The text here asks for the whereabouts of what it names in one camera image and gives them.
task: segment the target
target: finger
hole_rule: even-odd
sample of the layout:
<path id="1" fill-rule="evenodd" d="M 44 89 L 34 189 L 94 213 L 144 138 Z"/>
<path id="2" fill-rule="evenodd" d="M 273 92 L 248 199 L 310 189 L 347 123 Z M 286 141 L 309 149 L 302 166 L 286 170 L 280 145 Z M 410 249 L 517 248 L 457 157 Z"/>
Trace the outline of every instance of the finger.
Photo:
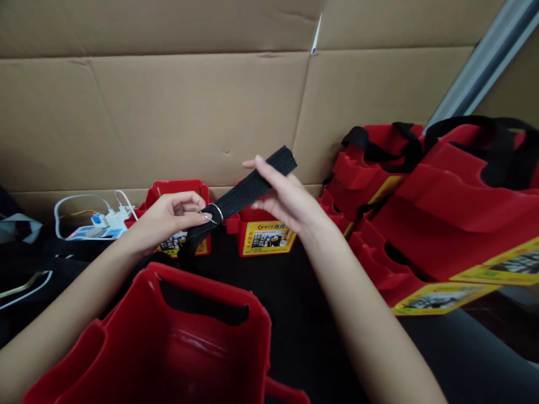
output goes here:
<path id="1" fill-rule="evenodd" d="M 251 205 L 251 208 L 254 210 L 264 209 L 264 201 L 258 200 L 258 201 L 253 202 L 253 204 Z"/>
<path id="2" fill-rule="evenodd" d="M 247 160 L 241 164 L 243 168 L 255 168 L 254 160 Z"/>
<path id="3" fill-rule="evenodd" d="M 186 203 L 181 206 L 184 212 L 199 212 L 200 208 L 195 203 Z"/>
<path id="4" fill-rule="evenodd" d="M 288 178 L 290 182 L 292 182 L 293 184 L 299 185 L 300 187 L 303 188 L 303 184 L 301 183 L 301 181 L 299 181 L 299 179 L 294 174 L 288 174 L 286 178 Z"/>
<path id="5" fill-rule="evenodd" d="M 259 155 L 254 159 L 258 173 L 277 191 L 287 191 L 291 182 Z"/>
<path id="6" fill-rule="evenodd" d="M 184 205 L 188 203 L 194 203 L 200 209 L 204 209 L 206 207 L 206 202 L 204 201 L 204 199 L 195 191 L 178 192 L 176 194 L 164 194 L 162 198 L 163 197 L 166 197 L 169 203 L 174 206 L 174 208 L 176 208 L 179 204 Z"/>
<path id="7" fill-rule="evenodd" d="M 175 217 L 175 226 L 176 231 L 182 231 L 190 227 L 199 226 L 201 224 L 208 223 L 208 218 L 201 215 L 200 213 L 189 214 L 185 216 L 176 216 Z"/>

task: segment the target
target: white cable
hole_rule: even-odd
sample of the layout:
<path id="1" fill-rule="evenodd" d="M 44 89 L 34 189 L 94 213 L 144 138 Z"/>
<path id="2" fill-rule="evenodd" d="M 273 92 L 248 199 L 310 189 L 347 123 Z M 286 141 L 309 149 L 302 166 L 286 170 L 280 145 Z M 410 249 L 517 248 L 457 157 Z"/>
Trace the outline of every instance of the white cable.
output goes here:
<path id="1" fill-rule="evenodd" d="M 64 199 L 61 199 L 56 203 L 56 206 L 54 206 L 54 221 L 56 222 L 55 225 L 54 225 L 54 229 L 56 230 L 56 237 L 58 237 L 60 240 L 66 240 L 60 234 L 60 216 L 58 215 L 58 209 L 60 208 L 60 205 L 62 203 L 64 203 L 66 200 L 68 200 L 68 199 L 81 198 L 83 196 L 93 196 L 95 198 L 101 199 L 107 205 L 109 213 L 114 213 L 114 209 L 112 209 L 110 204 L 107 201 L 105 201 L 102 197 L 97 196 L 97 195 L 93 195 L 93 194 L 71 195 L 71 196 L 68 196 L 68 197 L 66 197 Z M 103 239 L 99 238 L 99 237 L 77 237 L 77 238 L 80 238 L 82 240 L 101 240 L 101 241 L 103 241 Z"/>
<path id="2" fill-rule="evenodd" d="M 122 206 L 122 202 L 120 202 L 120 198 L 118 198 L 118 194 L 122 194 L 125 198 L 125 201 L 127 202 L 127 206 L 129 206 L 129 209 L 131 209 L 131 213 L 133 214 L 133 217 L 135 218 L 135 220 L 138 222 L 139 221 L 139 217 L 136 215 L 135 213 L 135 210 L 133 209 L 133 206 L 131 206 L 131 202 L 129 201 L 129 198 L 127 197 L 127 195 L 125 194 L 125 192 L 123 192 L 122 190 L 116 190 L 114 191 L 114 196 L 116 197 L 116 200 L 118 201 L 118 203 L 120 204 L 120 206 Z"/>
<path id="3" fill-rule="evenodd" d="M 33 293 L 36 293 L 38 290 L 40 290 L 43 286 L 45 286 L 47 284 L 47 282 L 49 282 L 51 280 L 51 276 L 52 276 L 52 271 L 44 271 L 43 274 L 45 275 L 46 273 L 48 273 L 47 275 L 47 279 L 45 279 L 45 282 L 43 282 L 41 285 L 39 285 L 36 289 L 28 292 L 27 294 L 25 295 L 22 295 L 21 297 L 18 297 L 16 298 L 15 300 L 12 300 L 10 301 L 9 303 L 6 303 L 4 304 L 3 306 L 0 306 L 0 310 L 3 310 L 5 309 L 6 307 L 9 307 L 11 306 L 12 304 L 15 304 L 19 301 L 21 301 L 22 299 L 25 299 L 27 298 L 28 296 L 32 295 Z"/>

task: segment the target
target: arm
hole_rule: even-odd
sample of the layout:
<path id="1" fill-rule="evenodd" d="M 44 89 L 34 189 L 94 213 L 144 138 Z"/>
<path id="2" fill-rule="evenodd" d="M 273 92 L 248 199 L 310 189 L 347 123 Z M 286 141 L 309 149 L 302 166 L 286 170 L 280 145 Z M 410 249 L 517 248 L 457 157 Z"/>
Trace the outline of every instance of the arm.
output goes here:
<path id="1" fill-rule="evenodd" d="M 32 323 L 0 351 L 0 403 L 26 391 L 73 347 L 140 259 L 174 233 L 207 222 L 195 192 L 165 194 L 98 256 Z"/>
<path id="2" fill-rule="evenodd" d="M 253 208 L 268 211 L 299 235 L 372 402 L 446 403 L 425 360 L 341 232 L 298 179 L 284 177 L 259 156 L 244 167 L 256 168 L 273 186 Z"/>

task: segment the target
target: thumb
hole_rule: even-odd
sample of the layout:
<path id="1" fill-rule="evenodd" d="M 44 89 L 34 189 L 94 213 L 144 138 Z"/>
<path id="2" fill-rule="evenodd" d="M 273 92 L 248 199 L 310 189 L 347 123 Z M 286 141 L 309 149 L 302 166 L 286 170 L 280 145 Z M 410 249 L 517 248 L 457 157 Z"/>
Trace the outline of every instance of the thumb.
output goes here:
<path id="1" fill-rule="evenodd" d="M 204 213 L 206 216 L 211 217 L 210 213 Z M 200 213 L 193 213 L 184 216 L 174 216 L 176 231 L 186 230 L 190 227 L 199 226 L 201 224 L 208 223 L 208 218 Z"/>
<path id="2" fill-rule="evenodd" d="M 261 156 L 254 158 L 254 164 L 258 173 L 277 191 L 286 191 L 290 187 L 290 181 L 283 174 L 268 164 Z"/>

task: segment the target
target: red bag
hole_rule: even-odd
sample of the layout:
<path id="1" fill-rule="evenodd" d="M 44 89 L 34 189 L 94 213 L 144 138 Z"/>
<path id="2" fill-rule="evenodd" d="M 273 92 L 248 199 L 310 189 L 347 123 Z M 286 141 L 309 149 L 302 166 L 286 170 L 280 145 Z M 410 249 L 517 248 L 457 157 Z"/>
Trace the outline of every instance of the red bag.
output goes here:
<path id="1" fill-rule="evenodd" d="M 498 286 L 458 282 L 424 282 L 406 264 L 388 254 L 392 247 L 363 218 L 349 240 L 354 255 L 395 315 L 446 314 L 482 297 Z"/>
<path id="2" fill-rule="evenodd" d="M 289 253 L 296 233 L 274 216 L 250 206 L 226 219 L 227 234 L 236 235 L 237 253 L 242 257 Z"/>
<path id="3" fill-rule="evenodd" d="M 433 125 L 428 154 L 373 224 L 433 279 L 538 282 L 538 140 L 535 129 L 507 118 Z"/>
<path id="4" fill-rule="evenodd" d="M 165 302 L 163 290 L 188 312 Z M 252 293 L 151 263 L 23 402 L 261 404 L 270 394 L 308 403 L 304 392 L 266 376 L 270 332 Z"/>
<path id="5" fill-rule="evenodd" d="M 327 186 L 322 190 L 322 196 L 317 198 L 319 205 L 324 212 L 331 218 L 334 224 L 337 225 L 341 233 L 345 238 L 348 238 L 350 233 L 354 230 L 355 223 L 344 217 L 341 212 L 337 212 L 335 209 L 335 202 L 327 190 Z"/>
<path id="6" fill-rule="evenodd" d="M 327 189 L 335 207 L 356 221 L 358 209 L 381 200 L 395 190 L 420 161 L 419 138 L 423 126 L 395 122 L 392 125 L 356 126 L 345 136 Z"/>
<path id="7" fill-rule="evenodd" d="M 195 191 L 202 199 L 209 203 L 209 188 L 201 180 L 186 180 L 186 181 L 156 181 L 148 190 L 146 201 L 142 203 L 140 208 L 135 209 L 137 217 L 141 217 L 160 197 L 164 194 L 175 194 L 177 192 Z M 127 228 L 135 224 L 136 220 L 131 217 L 124 221 Z M 180 232 L 171 237 L 170 240 L 161 243 L 157 247 L 157 251 L 162 251 L 168 254 L 171 258 L 178 258 L 178 251 L 185 242 L 186 232 Z M 196 256 L 208 255 L 212 252 L 212 236 L 208 236 L 197 248 Z"/>

